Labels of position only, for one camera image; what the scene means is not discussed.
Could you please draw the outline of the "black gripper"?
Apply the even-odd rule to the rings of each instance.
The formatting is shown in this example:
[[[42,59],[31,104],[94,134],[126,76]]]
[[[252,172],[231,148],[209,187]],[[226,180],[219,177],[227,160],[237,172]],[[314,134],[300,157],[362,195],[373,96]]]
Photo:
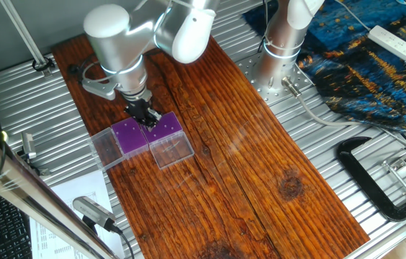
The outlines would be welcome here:
[[[128,101],[125,111],[134,118],[140,119],[141,125],[151,130],[159,123],[162,115],[156,110],[152,109],[151,99],[136,99],[134,101]]]

